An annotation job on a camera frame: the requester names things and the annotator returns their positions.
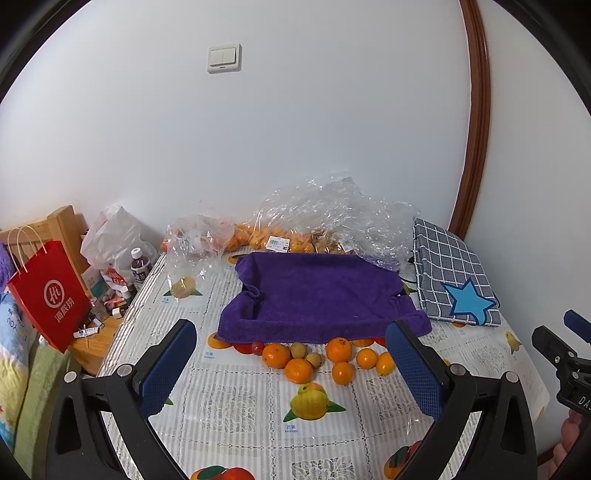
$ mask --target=wall switch plate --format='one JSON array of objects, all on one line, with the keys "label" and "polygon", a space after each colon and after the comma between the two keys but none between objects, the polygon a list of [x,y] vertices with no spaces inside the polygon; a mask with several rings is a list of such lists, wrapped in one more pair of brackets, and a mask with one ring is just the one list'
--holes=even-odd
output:
[{"label": "wall switch plate", "polygon": [[240,70],[242,47],[239,43],[225,43],[209,47],[207,71],[209,73]]}]

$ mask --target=small bottle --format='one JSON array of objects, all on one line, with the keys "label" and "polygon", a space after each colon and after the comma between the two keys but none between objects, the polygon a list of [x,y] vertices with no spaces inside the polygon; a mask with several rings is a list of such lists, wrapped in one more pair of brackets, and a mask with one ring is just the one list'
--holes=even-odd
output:
[{"label": "small bottle", "polygon": [[107,318],[109,318],[109,314],[107,313],[107,309],[105,306],[99,302],[99,299],[96,297],[90,298],[90,311],[93,315],[98,318],[101,322],[104,322]]},{"label": "small bottle", "polygon": [[131,251],[131,273],[134,275],[135,285],[139,290],[144,284],[145,279],[148,277],[150,270],[152,270],[152,264],[150,259],[144,256],[141,248],[134,248]]}]

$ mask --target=blue star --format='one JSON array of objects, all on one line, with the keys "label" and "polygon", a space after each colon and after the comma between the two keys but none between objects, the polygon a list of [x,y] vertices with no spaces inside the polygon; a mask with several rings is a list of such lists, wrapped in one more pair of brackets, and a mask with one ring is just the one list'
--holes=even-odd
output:
[{"label": "blue star", "polygon": [[485,312],[495,306],[496,302],[478,295],[471,278],[459,288],[443,282],[441,284],[453,298],[450,315],[472,315],[478,325],[484,325]]}]

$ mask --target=green blanket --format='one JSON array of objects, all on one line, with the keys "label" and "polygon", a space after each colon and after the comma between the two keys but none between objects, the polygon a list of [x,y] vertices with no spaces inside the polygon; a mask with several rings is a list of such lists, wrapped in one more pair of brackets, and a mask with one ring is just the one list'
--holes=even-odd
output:
[{"label": "green blanket", "polygon": [[70,354],[35,343],[29,354],[29,383],[15,436],[14,458],[32,480],[45,478],[47,436],[61,379],[80,371]]}]

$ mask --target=purple towel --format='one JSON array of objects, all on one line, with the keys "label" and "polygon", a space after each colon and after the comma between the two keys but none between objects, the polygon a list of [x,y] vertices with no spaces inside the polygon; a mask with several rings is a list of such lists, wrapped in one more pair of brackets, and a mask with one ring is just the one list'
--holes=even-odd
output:
[{"label": "purple towel", "polygon": [[223,309],[217,330],[230,343],[383,338],[398,319],[417,336],[431,331],[398,274],[356,255],[253,252],[236,271],[242,292]]}]

